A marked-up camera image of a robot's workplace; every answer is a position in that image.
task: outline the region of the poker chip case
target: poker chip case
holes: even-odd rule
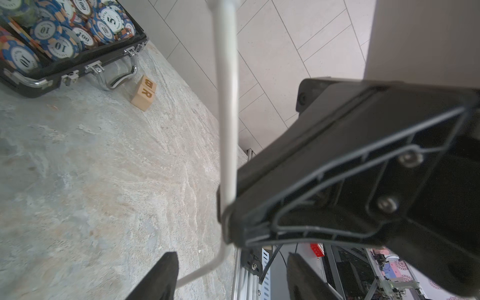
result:
[[[128,39],[120,39],[113,43],[105,44],[80,52],[74,58],[51,61],[37,49],[31,50],[39,57],[42,67],[28,75],[23,75],[15,70],[8,62],[0,60],[0,81],[13,91],[28,98],[36,98],[57,88],[75,84],[80,77],[89,73],[97,78],[100,88],[114,90],[120,84],[133,77],[137,71],[137,55],[148,42],[148,36],[140,25],[125,11],[129,20],[135,26],[136,33]],[[130,58],[132,68],[129,74],[108,74],[115,77],[107,82],[103,66],[119,59]]]

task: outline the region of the floor tile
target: floor tile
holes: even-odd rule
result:
[[[160,14],[160,16],[165,20],[170,10],[173,8],[173,5],[177,0],[151,0],[156,1],[154,8]]]
[[[120,4],[128,11],[145,30],[152,43],[164,57],[172,53],[179,40],[167,26],[162,17],[154,10],[148,0],[120,0]]]
[[[271,1],[238,34],[238,41],[240,54],[281,118],[293,116],[298,85],[309,75]]]
[[[345,9],[343,0],[273,0],[273,2],[297,49]]]
[[[246,0],[237,10],[237,32],[253,18],[253,16],[262,8],[268,0]]]
[[[259,154],[262,151],[262,147],[258,144],[248,129],[244,129],[239,133],[239,146],[243,151],[247,151],[251,148],[255,154]]]
[[[365,61],[352,26],[307,59],[305,66],[312,77],[363,78]]]
[[[368,55],[368,46],[370,45],[370,40],[366,41],[363,43],[363,45],[360,46],[361,52],[363,54],[363,58],[367,60],[367,55]]]
[[[376,0],[345,0],[359,44],[370,39]]]
[[[216,88],[181,43],[172,52],[168,58],[168,62],[218,119]]]
[[[246,127],[245,127],[245,124],[243,124],[243,122],[240,120],[239,118],[239,132],[241,132],[242,130],[244,130]]]
[[[299,114],[295,114],[293,117],[291,117],[290,119],[286,120],[285,121],[285,125],[290,128],[290,126],[292,126],[293,123],[295,123],[295,121],[299,118]]]
[[[239,99],[239,111],[244,110],[250,103],[255,101],[258,97],[263,95],[264,91],[259,84],[256,84],[250,91],[246,92]]]
[[[216,86],[212,16],[206,2],[202,0],[178,0],[165,21]],[[239,96],[241,96],[251,89],[257,81],[240,57],[239,73]]]
[[[262,148],[267,147],[287,130],[285,123],[265,94],[250,104],[239,115],[243,124]]]
[[[350,18],[347,10],[341,12],[333,21],[315,34],[308,42],[299,48],[299,54],[303,61],[312,56],[318,49],[325,46],[345,28],[350,26]]]

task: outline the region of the metal rod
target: metal rod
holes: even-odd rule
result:
[[[365,298],[363,300],[371,300],[373,295],[375,294],[375,291],[377,290],[377,279],[375,278],[372,282],[372,285],[370,286],[368,292],[367,292],[367,295],[365,296]]]
[[[356,253],[355,251],[353,251],[352,249],[349,249],[349,248],[344,248],[344,247],[340,247],[342,248],[343,250],[347,251],[348,253],[352,254],[353,256],[355,256],[356,258],[366,262],[367,264],[370,264],[370,262],[368,261],[368,259],[366,259],[365,257],[361,256],[360,254]]]
[[[213,270],[217,269],[230,255],[230,252],[232,250],[233,246],[226,245],[223,239],[220,239],[220,250],[218,251],[217,255],[213,258],[212,261],[207,263],[206,265],[200,267],[199,269],[191,272],[185,277],[180,278],[177,281],[177,286],[175,288],[181,288],[184,285],[202,277],[203,275],[206,275]]]
[[[345,299],[345,292],[343,291],[342,280],[340,279],[340,273],[336,266],[335,256],[333,254],[332,246],[330,244],[324,244],[325,254],[328,258],[328,263],[330,264],[330,269],[332,271],[333,282],[335,283],[335,290]]]
[[[216,73],[220,125],[220,213],[235,201],[237,193],[238,86],[236,0],[211,0],[215,38]],[[218,268],[230,255],[232,244],[220,238],[213,260],[177,282],[180,288]]]
[[[250,161],[253,156],[253,150],[250,148],[247,150],[247,161]]]

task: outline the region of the metal bracket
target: metal bracket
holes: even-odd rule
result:
[[[71,84],[77,83],[77,81],[78,81],[78,70],[75,70],[70,74],[62,75],[59,88],[61,88],[64,85],[70,86]]]
[[[93,73],[96,76],[98,84],[104,90],[113,91],[114,89],[119,87],[122,83],[128,81],[129,79],[134,77],[135,74],[137,74],[137,65],[138,65],[137,51],[135,50],[134,47],[130,47],[128,49],[125,49],[124,54],[130,56],[130,61],[132,63],[132,70],[128,74],[123,74],[113,79],[111,83],[107,83],[104,76],[105,69],[102,67],[102,62],[99,60],[89,65],[86,65],[85,73]]]
[[[145,48],[146,45],[147,45],[147,42],[143,42],[143,43],[138,44],[137,48],[135,48],[135,51],[137,51],[137,52],[142,51]]]
[[[42,90],[47,88],[48,86],[52,86],[53,84],[53,80],[47,80],[45,78],[42,78],[40,80],[35,80],[32,78],[25,77],[17,71],[10,72],[6,68],[3,69],[3,73],[5,74],[5,76],[10,78],[16,84],[23,84],[29,87],[41,88]]]

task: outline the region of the wooden block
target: wooden block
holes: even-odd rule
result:
[[[156,90],[156,83],[154,83],[150,78],[148,78],[146,75],[142,76],[142,79],[138,84],[143,84],[147,88],[149,88],[154,94]]]
[[[130,102],[139,109],[146,111],[152,104],[154,98],[155,94],[148,87],[143,84],[138,84],[137,91]]]

